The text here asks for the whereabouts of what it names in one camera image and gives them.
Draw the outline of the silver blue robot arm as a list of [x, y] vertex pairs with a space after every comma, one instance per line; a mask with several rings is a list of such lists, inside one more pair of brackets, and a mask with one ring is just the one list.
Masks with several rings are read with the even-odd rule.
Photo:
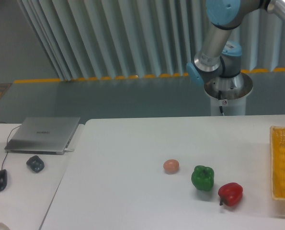
[[193, 82], [204, 85], [219, 75], [220, 56], [233, 29], [244, 17], [258, 9], [274, 13], [285, 22], [285, 0], [207, 0], [206, 14], [211, 22], [201, 50], [186, 64]]

